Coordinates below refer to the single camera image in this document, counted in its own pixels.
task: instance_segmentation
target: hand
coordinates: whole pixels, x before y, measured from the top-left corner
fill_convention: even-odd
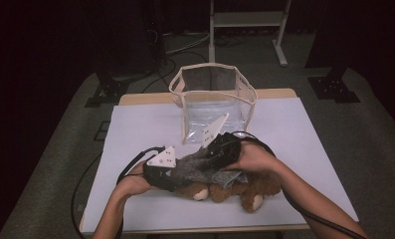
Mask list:
[[[238,161],[225,167],[225,169],[242,169],[245,171],[272,171],[277,158],[265,151],[261,146],[243,141],[241,143],[241,154]]]
[[[141,175],[143,172],[144,161],[137,164],[120,183],[113,190],[113,193],[122,197],[130,197],[146,192],[149,189],[157,189],[151,186],[145,178]]]

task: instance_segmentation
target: floor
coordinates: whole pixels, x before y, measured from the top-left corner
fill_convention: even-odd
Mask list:
[[[329,69],[304,68],[314,36],[284,35],[283,49],[289,61],[285,68],[280,66],[272,46],[275,34],[226,38],[224,42],[228,44],[216,48],[216,60],[236,66],[256,89],[294,89],[357,212],[360,225],[371,238],[395,238],[395,121],[375,98],[367,81],[351,69],[346,71],[343,80],[360,103],[337,104],[316,97],[307,78],[325,76]],[[169,51],[194,41],[196,36],[165,37]],[[167,83],[179,67],[208,59],[208,49],[198,46],[169,59],[159,71],[161,76],[166,76]],[[141,93],[144,89],[146,93],[167,92],[163,81],[156,81],[158,78],[154,74],[135,81],[127,93]],[[99,80],[92,74],[78,89],[0,238],[79,238],[71,211],[78,225],[99,166],[97,156],[104,144],[104,130],[115,105],[85,108],[98,86]],[[270,236],[271,232],[258,232],[162,235],[160,238]],[[146,235],[126,237],[145,238]],[[284,238],[315,237],[309,230],[296,230],[285,232]]]

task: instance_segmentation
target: stuffed animal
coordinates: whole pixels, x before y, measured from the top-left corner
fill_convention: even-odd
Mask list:
[[[281,186],[278,178],[268,172],[247,172],[247,181],[235,180],[227,188],[218,183],[193,182],[189,186],[179,188],[174,192],[194,200],[204,200],[210,197],[214,202],[223,202],[228,197],[239,195],[241,206],[246,212],[258,210],[266,196],[278,194]]]

